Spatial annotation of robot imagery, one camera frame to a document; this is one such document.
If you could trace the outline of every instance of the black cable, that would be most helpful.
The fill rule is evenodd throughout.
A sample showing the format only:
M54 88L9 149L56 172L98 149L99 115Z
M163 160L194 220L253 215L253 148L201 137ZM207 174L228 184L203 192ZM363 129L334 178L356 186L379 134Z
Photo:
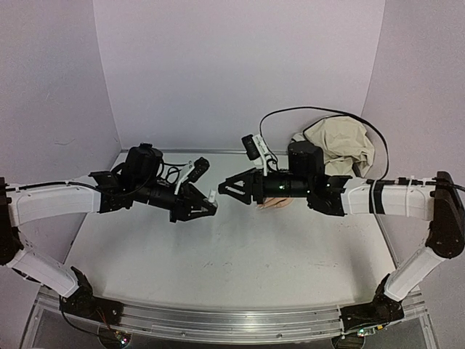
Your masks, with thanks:
M171 166L171 167L183 167L183 166L186 166L187 164L168 164L167 162L165 162L165 165Z
M160 164L162 166L161 171L160 171L159 174L156 175L156 177L160 177L163 174L163 171L165 170L165 165L164 165L163 160L161 161ZM44 182L44 183L37 183L37 184L29 184L29 185L22 185L22 186L18 187L17 189L19 189L19 190L27 190L27 189L34 189L34 188L41 188L41 187L49 187L49 186L53 186L53 185L73 185L73 186L85 187L85 188L88 188L88 189L92 189L92 190L97 191L98 193L101 193L103 195L110 196L110 197L113 197L113 198L121 198L121 197L125 197L125 196L130 196L130 195L136 193L137 191L141 190L142 188L144 188L147 185L147 183L150 181L150 179L152 178L153 173L155 171L155 168L156 168L156 165L154 163L151 173L149 174L147 179L143 182L143 184L141 184L139 187L135 188L134 190L129 191L128 193L118 193L118 194L108 193L107 191L101 190L101 189L99 189L99 188L97 188L97 187L95 187L93 185L90 185L90 184L87 184L87 183L82 183L82 182L74 182L74 181L69 181L69 182L59 181L59 182ZM11 192L11 191L16 191L17 189L16 188L7 188L5 191L6 192Z
M280 109L278 111L272 111L271 113L268 113L267 115L265 115L262 118L262 120L260 121L260 124L259 124L259 131L260 131L260 135L262 136L263 140L264 140L264 137L263 137L263 132L262 132L262 124L263 124L264 120L266 120L267 118L269 118L271 115L274 115L274 114L284 113L286 111L297 111L297 110L301 110L301 109L313 109L313 110L316 110L316 111L328 111L330 113L336 113L336 114L339 114L339 115L327 116L324 119L331 118L331 117L336 117L336 116L348 116L350 118L353 118L353 119L361 122L364 125L369 126L381 138L381 141L383 142L383 145L384 145L384 149L386 150L386 157L387 157L386 170L384 171L384 174L382 175L380 180L382 180L383 178L385 178L387 176L387 173L389 172L389 151L388 151L388 148L387 148L387 141L384 138L383 134L380 133L380 131L374 125L372 125L371 122L366 121L365 119L362 119L359 116L356 116L355 114L352 114L352 113L348 113L346 111L338 111L337 109L314 107L314 106L311 106L311 105L304 105L304 106L300 106L300 107L292 107L292 108ZM276 157L276 155L271 150L270 150L270 152L275 157L275 160L276 160L276 163L277 163L278 158Z
M181 173L181 169L178 169L176 167L170 167L168 169L168 172L166 173L165 181L167 181L169 184L174 184L179 179L180 173ZM174 174L177 174L176 179L173 182L171 182L169 180L169 176L174 175Z
M465 187L464 186L459 185L459 184L455 184L455 183L436 181L436 182L426 182L425 184L426 185L436 185L437 187L454 188L454 189L465 192Z
M38 283L38 281L35 278L31 278L30 276L24 274L22 271L19 271L18 269L14 269L14 268L12 269L16 274L21 275L26 280Z
M69 319L65 316L65 312L63 311L62 297L59 296L59 297L58 297L58 300L59 300L59 302L60 302L60 312L61 312L61 316L63 317L63 319L66 321L66 323L67 323L68 325L70 325L70 326L73 327L74 329L77 329L78 331L81 331L81 332L87 333L87 334L91 334L92 336L99 337L100 339L113 340L113 341L115 341L115 342L120 343L120 341L117 340L116 338L113 339L113 338L108 338L108 337L105 337L105 336L101 336L101 335L99 335L98 333L94 333L94 332L87 331L86 329L82 329L81 327L77 327L75 324L72 324L72 323L69 321Z

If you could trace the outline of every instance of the black bracket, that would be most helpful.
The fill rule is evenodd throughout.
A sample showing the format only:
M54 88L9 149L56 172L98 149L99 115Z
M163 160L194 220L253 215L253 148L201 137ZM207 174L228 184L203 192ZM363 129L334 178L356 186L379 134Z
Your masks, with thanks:
M344 216L341 194L350 176L311 176L308 179L309 190L307 205L310 209L330 216Z
M404 318L401 302L396 302L384 294L384 285L388 277L389 274L379 284L371 302L341 308L345 333L385 325Z
M76 274L79 288L68 298L62 299L60 307L63 312L101 322L102 318L97 312L99 311L105 316L109 325L119 324L123 313L123 303L95 297L86 276L74 267L71 267L71 270Z
M258 204L263 203L263 174L261 170L249 169L245 172L227 178L218 185L218 193L229 195L240 202L250 205L252 196Z
M99 171L91 172L89 177L94 178L97 182L97 189L104 191L109 194L123 194L123 188L120 185L118 178L113 172L110 171ZM114 196L102 194L100 199L100 211L99 213L106 213L112 211L118 211L119 209L125 208L130 209L132 202L134 201L133 196Z
M17 252L24 248L19 237L19 230L12 227L9 218L8 205L11 198L7 197L5 178L0 177L0 265L10 262Z
M434 196L434 217L429 224L426 246L442 258L454 258L465 247L464 205L447 172L438 172Z
M179 198L169 211L169 221L187 222L200 217L214 216L217 205L211 203L194 185L189 182L181 186Z

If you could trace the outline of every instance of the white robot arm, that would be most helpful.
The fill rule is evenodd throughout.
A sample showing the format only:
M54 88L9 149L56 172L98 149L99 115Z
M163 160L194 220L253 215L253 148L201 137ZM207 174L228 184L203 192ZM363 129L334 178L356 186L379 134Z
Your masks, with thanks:
M172 222L214 215L214 192L205 197L192 184L209 168L207 160L190 161L177 170L178 179L169 182L162 177L162 156L152 145L141 144L133 147L126 161L112 171L93 172L77 180L8 185L0 177L0 265L55 290L65 299L65 312L92 318L98 307L109 324L117 324L121 303L94 297L81 271L41 253L20 236L19 227L62 214L129 209L134 201L168 209Z
M403 318L401 302L420 281L446 259L454 258L465 247L465 211L452 178L438 172L436 178L416 180L367 180L324 174L323 151L307 141L288 146L289 169L268 169L271 155L261 136L243 138L256 168L227 178L219 193L250 204L266 198L302 197L308 207L327 215L390 214L430 221L424 246L397 270L386 276L372 302L341 309L346 333L388 324Z

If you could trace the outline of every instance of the white tabletop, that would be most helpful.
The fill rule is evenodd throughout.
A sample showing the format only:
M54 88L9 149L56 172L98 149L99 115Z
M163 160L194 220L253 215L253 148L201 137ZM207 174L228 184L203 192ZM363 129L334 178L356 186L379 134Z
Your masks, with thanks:
M164 159L182 163L200 156L211 165L195 184L206 195L251 168L245 155L166 153ZM217 201L214 217L176 224L166 210L139 203L88 214L66 263L87 275L96 295L186 308L369 301L394 270L372 215L324 216L308 209L305 199L263 210L229 196Z

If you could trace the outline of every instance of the crumpled cloth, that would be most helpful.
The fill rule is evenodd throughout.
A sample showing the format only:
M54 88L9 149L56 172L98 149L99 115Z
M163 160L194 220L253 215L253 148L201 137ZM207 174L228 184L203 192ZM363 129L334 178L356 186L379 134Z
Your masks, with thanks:
M363 124L349 116L322 119L315 125L297 133L294 141L309 140L323 149L327 175L351 175L352 166L365 177L373 165L375 148L366 135Z

